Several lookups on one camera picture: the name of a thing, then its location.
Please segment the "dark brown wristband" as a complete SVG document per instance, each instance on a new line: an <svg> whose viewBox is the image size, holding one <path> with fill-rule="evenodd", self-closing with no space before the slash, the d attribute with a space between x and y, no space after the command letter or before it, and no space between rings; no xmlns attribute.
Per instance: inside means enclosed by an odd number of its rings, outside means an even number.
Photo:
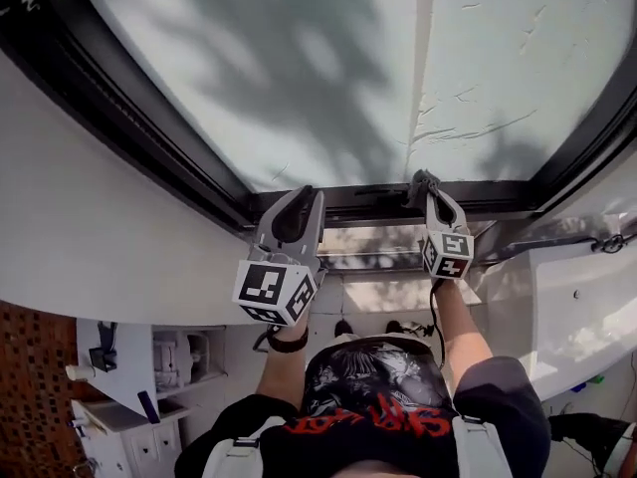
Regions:
<svg viewBox="0 0 637 478"><path fill-rule="evenodd" d="M303 350L308 343L309 329L305 328L303 334L292 341L282 341L277 337L281 327L271 326L266 330L266 340L271 350L280 354L293 354Z"/></svg>

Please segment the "person's right forearm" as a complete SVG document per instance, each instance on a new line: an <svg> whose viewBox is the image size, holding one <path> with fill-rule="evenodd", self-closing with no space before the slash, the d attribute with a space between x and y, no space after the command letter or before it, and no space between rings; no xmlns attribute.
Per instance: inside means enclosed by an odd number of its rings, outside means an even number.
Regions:
<svg viewBox="0 0 637 478"><path fill-rule="evenodd" d="M479 332L455 282L443 280L437 284L434 298L440 316L446 362L456 389L462 377L473 365L490 359L493 353Z"/></svg>

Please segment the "white board panel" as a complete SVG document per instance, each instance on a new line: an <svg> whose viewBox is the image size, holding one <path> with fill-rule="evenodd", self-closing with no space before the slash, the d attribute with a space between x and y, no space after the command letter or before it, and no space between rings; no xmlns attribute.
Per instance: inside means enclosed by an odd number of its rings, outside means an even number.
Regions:
<svg viewBox="0 0 637 478"><path fill-rule="evenodd" d="M540 399L557 396L637 350L637 247L588 243L531 260L529 376Z"/></svg>

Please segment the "grey cloth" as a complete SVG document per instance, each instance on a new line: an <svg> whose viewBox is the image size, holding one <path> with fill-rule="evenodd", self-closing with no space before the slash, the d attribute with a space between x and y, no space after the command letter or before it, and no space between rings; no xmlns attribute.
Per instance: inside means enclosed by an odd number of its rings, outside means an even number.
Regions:
<svg viewBox="0 0 637 478"><path fill-rule="evenodd" d="M423 213L427 209L427 201L439 196L440 179L429 170L417 170L408 185L404 207L415 208Z"/></svg>

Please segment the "black metal hook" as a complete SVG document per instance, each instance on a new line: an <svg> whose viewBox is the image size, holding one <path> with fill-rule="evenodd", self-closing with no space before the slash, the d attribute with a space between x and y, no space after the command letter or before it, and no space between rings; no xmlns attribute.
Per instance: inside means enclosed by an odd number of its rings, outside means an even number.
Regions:
<svg viewBox="0 0 637 478"><path fill-rule="evenodd" d="M637 240L637 233L629 235L629 236L624 236L622 234L615 234L603 241L596 240L591 245L591 251L601 252L605 254L616 254L636 240Z"/></svg>

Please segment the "person's black printed shirt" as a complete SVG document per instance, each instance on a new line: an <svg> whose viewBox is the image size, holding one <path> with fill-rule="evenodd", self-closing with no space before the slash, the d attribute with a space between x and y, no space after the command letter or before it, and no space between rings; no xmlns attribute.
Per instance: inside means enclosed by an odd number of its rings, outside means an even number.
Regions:
<svg viewBox="0 0 637 478"><path fill-rule="evenodd" d="M428 347L397 337L320 351L301 406L260 393L231 404L182 451L175 478L203 478L217 443L252 434L260 437L263 478L332 478L362 461L417 478L459 478L458 416L496 428L513 478L541 478L549 426L518 360L478 362L449 391Z"/></svg>

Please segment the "frosted window glass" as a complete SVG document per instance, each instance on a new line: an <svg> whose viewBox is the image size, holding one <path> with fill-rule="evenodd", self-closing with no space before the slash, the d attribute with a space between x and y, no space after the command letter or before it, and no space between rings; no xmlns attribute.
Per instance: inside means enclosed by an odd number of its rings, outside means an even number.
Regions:
<svg viewBox="0 0 637 478"><path fill-rule="evenodd" d="M637 35L637 0L90 1L255 192L527 181Z"/></svg>

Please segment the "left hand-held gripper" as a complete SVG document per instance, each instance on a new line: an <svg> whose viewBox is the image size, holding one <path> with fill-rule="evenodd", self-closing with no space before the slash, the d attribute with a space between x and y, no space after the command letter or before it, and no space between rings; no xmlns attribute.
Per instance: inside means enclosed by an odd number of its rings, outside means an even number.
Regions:
<svg viewBox="0 0 637 478"><path fill-rule="evenodd" d="M326 274L315 256L324 214L323 192L311 185L288 192L263 214L257 229L260 245L239 262L232 295L251 319L293 327L308 309ZM292 255L266 249L283 244Z"/></svg>

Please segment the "white storage shelf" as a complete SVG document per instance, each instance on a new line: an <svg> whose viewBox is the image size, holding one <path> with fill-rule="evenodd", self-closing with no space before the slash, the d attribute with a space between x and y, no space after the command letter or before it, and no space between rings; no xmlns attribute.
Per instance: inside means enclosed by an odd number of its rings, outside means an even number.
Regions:
<svg viewBox="0 0 637 478"><path fill-rule="evenodd" d="M158 399L201 387L227 375L225 327L153 327L152 357Z"/></svg>

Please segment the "person's left forearm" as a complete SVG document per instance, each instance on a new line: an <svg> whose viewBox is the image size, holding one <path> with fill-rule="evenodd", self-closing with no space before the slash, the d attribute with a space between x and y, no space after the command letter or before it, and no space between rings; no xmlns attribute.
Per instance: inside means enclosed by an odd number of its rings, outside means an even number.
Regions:
<svg viewBox="0 0 637 478"><path fill-rule="evenodd" d="M281 329L277 337L282 341L292 341L300 337L307 327L307 322L299 322L294 327ZM256 392L300 409L305 391L305 377L306 348L293 354L280 354L269 349Z"/></svg>

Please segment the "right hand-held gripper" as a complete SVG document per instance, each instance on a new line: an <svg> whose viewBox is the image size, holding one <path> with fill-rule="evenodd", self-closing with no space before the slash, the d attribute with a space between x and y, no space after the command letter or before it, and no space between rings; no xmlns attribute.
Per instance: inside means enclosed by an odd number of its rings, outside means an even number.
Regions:
<svg viewBox="0 0 637 478"><path fill-rule="evenodd" d="M423 267L432 278L461 280L474 259L474 237L462 207L446 192L428 192Z"/></svg>

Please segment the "white drawer cabinet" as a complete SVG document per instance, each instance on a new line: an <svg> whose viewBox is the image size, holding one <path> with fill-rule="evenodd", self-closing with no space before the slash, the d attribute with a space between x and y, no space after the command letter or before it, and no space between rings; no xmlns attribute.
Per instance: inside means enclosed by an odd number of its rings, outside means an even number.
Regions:
<svg viewBox="0 0 637 478"><path fill-rule="evenodd" d="M77 478L174 478L181 452L178 422L191 410L162 400L164 411L152 423L115 401L71 401L75 430L85 460L74 467Z"/></svg>

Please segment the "purple phone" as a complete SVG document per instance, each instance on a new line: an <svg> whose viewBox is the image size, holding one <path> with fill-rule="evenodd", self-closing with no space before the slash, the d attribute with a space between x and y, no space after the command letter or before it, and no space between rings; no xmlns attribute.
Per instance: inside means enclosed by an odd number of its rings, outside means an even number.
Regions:
<svg viewBox="0 0 637 478"><path fill-rule="evenodd" d="M140 391L137 394L137 397L148 421L151 424L158 424L160 422L160 417L148 392L146 390Z"/></svg>

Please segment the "black-framed glass window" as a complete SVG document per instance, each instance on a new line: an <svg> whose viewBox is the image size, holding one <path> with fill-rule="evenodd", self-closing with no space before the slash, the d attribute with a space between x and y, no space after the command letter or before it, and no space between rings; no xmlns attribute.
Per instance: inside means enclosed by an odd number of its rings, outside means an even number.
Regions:
<svg viewBox="0 0 637 478"><path fill-rule="evenodd" d="M243 232L280 198L252 191L150 81L89 0L0 0L0 52L153 181ZM446 181L472 221L535 219L637 145L637 43L594 107L529 180Z"/></svg>

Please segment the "white side table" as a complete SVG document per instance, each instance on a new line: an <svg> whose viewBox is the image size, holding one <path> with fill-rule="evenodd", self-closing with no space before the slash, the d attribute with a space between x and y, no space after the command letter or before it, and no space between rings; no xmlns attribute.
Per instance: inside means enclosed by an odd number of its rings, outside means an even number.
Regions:
<svg viewBox="0 0 637 478"><path fill-rule="evenodd" d="M76 319L79 365L91 365L89 349L100 344L98 321ZM96 369L88 383L112 400L144 416L137 394L146 390L158 411L153 373L152 331L150 325L118 324L115 337L117 368L110 372Z"/></svg>

